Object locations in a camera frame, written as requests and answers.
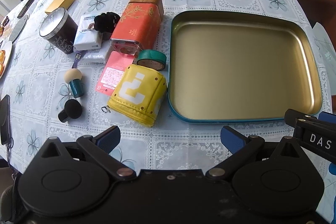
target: green tape roll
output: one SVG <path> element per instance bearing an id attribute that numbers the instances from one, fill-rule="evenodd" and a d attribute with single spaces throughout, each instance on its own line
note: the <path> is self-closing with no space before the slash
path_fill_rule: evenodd
<path id="1" fill-rule="evenodd" d="M 166 62 L 167 57 L 164 53 L 155 50 L 143 50 L 139 52 L 136 64 L 159 71 L 166 67 Z"/>

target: smartphone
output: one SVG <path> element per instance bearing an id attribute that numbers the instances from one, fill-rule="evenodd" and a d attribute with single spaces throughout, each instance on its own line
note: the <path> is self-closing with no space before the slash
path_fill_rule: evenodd
<path id="1" fill-rule="evenodd" d="M 17 16 L 17 18 L 21 18 L 25 15 L 25 13 L 27 12 L 29 6 L 33 3 L 34 0 L 28 0 L 28 2 L 26 3 L 26 5 L 22 8 L 21 12 L 19 13 L 19 15 Z"/>
<path id="2" fill-rule="evenodd" d="M 1 100 L 0 116 L 3 118 L 0 125 L 1 144 L 9 142 L 9 95 L 6 95 Z"/>

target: wooden lid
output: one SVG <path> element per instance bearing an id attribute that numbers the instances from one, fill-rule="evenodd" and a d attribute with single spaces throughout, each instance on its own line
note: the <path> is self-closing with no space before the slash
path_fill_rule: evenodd
<path id="1" fill-rule="evenodd" d="M 155 4 L 159 9 L 161 21 L 163 21 L 164 10 L 163 10 L 162 0 L 130 0 L 129 1 L 129 3 L 138 3 L 138 2 Z"/>

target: white plate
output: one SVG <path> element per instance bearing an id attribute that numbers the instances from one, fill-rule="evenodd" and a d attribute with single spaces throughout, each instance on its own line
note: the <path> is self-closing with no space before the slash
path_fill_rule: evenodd
<path id="1" fill-rule="evenodd" d="M 9 61 L 11 59 L 12 46 L 13 46 L 12 42 L 7 41 L 6 44 L 2 47 L 2 50 L 5 50 L 5 61 L 3 62 L 4 68 L 3 68 L 2 75 L 0 76 L 0 79 L 4 75 L 5 70 L 7 68 L 7 64 L 9 63 Z"/>

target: floral tablecloth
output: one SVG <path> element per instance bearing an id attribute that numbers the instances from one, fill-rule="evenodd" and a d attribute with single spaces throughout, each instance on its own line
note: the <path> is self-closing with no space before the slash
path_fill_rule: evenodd
<path id="1" fill-rule="evenodd" d="M 9 28 L 18 21 L 16 16 L 26 1 L 9 13 Z M 201 168 L 206 171 L 229 156 L 220 142 L 222 124 L 183 122 L 172 114 L 167 100 L 163 102 L 152 128 L 143 127 L 117 112 L 103 113 L 101 107 L 106 105 L 108 97 L 95 92 L 103 64 L 80 63 L 78 68 L 83 73 L 86 94 L 79 101 L 84 112 L 77 120 L 61 123 L 58 112 L 66 100 L 73 98 L 63 75 L 71 68 L 74 55 L 63 54 L 39 37 L 39 28 L 46 17 L 44 10 L 52 1 L 36 0 L 36 5 L 29 9 L 27 25 L 13 44 L 10 67 L 0 80 L 2 97 L 9 94 L 11 98 L 10 125 L 14 144 L 10 162 L 15 168 L 23 172 L 50 136 L 58 136 L 62 141 L 69 142 L 84 134 L 97 135 L 113 124 L 120 127 L 122 139 L 112 156 L 137 172 L 141 168 Z M 121 15 L 128 1 L 76 0 L 69 8 L 69 13 L 77 23 L 83 14 L 113 11 Z M 325 66 L 318 54 L 309 22 L 296 0 L 163 0 L 163 3 L 164 22 L 155 49 L 164 52 L 168 60 L 171 21 L 185 10 L 229 10 L 278 17 L 297 23 L 305 30 L 315 54 L 323 92 L 322 110 L 331 111 Z M 265 75 L 265 82 L 273 77 L 277 75 Z M 283 121 L 236 123 L 230 126 L 245 135 L 256 134 L 270 141 L 293 133 L 293 129 Z M 6 156 L 4 146 L 0 146 L 0 154 Z M 327 167 L 325 161 L 312 153 L 310 157 L 324 176 Z"/>

